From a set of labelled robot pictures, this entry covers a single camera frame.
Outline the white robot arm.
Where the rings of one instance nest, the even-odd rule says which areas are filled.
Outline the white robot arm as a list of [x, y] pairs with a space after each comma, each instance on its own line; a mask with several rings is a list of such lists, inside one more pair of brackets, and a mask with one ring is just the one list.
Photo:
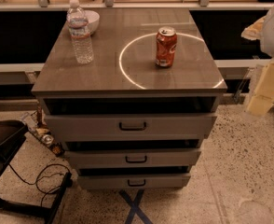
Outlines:
[[261, 117], [274, 104], [274, 6], [267, 15], [245, 28], [241, 36], [248, 40], [259, 40], [262, 52], [271, 57], [263, 68], [253, 94], [246, 107], [246, 112]]

